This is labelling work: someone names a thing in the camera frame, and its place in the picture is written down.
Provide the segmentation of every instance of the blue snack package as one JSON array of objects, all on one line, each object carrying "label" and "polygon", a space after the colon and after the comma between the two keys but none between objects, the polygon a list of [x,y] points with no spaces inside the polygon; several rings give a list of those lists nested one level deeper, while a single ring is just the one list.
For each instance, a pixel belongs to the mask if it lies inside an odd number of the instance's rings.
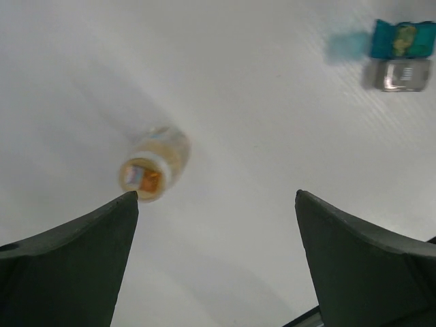
[{"label": "blue snack package", "polygon": [[433,53],[435,38],[435,22],[391,25],[377,19],[370,57],[385,60],[427,58]]}]

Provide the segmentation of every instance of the white surface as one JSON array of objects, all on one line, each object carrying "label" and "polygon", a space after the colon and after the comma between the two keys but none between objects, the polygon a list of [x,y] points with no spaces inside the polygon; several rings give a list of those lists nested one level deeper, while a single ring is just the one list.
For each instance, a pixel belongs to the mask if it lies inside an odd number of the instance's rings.
[{"label": "white surface", "polygon": [[303,188],[436,235],[436,82],[360,86],[326,40],[434,0],[0,1],[0,237],[120,194],[130,140],[172,121],[181,181],[141,205],[113,326],[281,326],[316,305],[294,214]]}]

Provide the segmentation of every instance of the small glass bottle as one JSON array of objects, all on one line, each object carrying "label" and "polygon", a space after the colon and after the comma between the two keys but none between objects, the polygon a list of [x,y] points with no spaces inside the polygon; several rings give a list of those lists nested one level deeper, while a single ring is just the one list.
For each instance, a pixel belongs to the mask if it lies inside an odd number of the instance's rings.
[{"label": "small glass bottle", "polygon": [[137,191],[141,200],[154,201],[177,182],[189,152],[189,140],[178,128],[152,128],[121,166],[120,185]]}]

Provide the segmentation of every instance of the silver packet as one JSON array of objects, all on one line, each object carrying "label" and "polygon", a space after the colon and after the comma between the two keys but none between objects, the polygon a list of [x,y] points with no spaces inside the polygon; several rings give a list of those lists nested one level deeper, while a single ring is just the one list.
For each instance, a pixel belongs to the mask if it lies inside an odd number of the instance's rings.
[{"label": "silver packet", "polygon": [[428,59],[382,61],[375,87],[385,92],[420,92],[428,84],[431,65]]}]

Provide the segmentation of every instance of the orange label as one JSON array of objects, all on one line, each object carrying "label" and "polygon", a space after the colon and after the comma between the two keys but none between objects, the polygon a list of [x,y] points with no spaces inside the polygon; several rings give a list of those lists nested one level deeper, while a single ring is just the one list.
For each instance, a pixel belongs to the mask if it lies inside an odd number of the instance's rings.
[{"label": "orange label", "polygon": [[155,193],[157,191],[157,187],[159,186],[161,177],[162,174],[160,172],[146,169],[144,171],[144,175],[142,175],[140,190],[149,193]]}]

